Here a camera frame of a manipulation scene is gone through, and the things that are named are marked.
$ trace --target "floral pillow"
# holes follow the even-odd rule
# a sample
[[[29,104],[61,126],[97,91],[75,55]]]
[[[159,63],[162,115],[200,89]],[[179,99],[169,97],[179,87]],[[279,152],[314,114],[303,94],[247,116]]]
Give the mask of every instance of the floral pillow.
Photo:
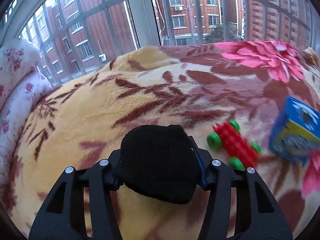
[[[19,81],[40,62],[40,49],[29,41],[14,39],[0,48],[0,109]]]

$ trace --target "black fabric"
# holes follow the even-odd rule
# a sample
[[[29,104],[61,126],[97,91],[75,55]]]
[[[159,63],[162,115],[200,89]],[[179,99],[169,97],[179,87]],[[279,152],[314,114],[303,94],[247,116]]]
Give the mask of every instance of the black fabric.
[[[142,125],[126,134],[115,175],[135,192],[185,204],[196,189],[198,162],[180,125]]]

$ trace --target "air conditioner unit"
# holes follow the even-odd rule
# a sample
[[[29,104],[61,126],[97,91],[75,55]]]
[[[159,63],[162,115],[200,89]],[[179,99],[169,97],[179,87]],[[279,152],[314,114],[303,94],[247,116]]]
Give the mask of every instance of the air conditioner unit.
[[[106,54],[99,55],[99,58],[101,59],[101,61],[107,60]]]
[[[183,7],[182,7],[182,6],[176,6],[174,9],[175,9],[176,11],[182,11]]]

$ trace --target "metal screw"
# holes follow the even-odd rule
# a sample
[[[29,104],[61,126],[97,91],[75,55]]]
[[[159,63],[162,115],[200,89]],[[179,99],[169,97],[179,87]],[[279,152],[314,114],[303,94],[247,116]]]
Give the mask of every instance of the metal screw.
[[[256,172],[256,170],[252,167],[247,168],[247,172],[254,174]]]
[[[108,160],[101,160],[99,162],[100,166],[107,166],[109,164],[109,161]]]
[[[65,172],[66,173],[71,173],[71,172],[73,172],[73,168],[72,167],[68,167],[68,168],[65,169]]]
[[[212,165],[213,165],[213,166],[220,166],[220,165],[221,165],[221,161],[219,161],[219,160],[213,160],[213,161],[212,161]]]

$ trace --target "floral blanket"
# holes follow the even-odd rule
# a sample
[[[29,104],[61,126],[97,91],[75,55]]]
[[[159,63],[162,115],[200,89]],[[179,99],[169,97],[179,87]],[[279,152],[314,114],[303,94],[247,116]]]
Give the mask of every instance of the floral blanket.
[[[143,124],[181,125],[209,149],[212,124],[235,119],[245,138],[261,145],[258,172],[296,237],[320,204],[320,153],[292,166],[268,151],[268,138],[286,95],[319,110],[320,75],[312,54],[283,42],[230,42],[145,47],[71,81],[30,114],[14,154],[3,204],[28,236],[44,198],[67,166],[85,169],[108,158],[124,135]],[[122,186],[112,203],[123,239],[193,240],[203,222],[208,192],[197,188],[187,205],[165,203]],[[85,192],[87,233],[92,236]],[[229,233],[234,231],[233,192]]]

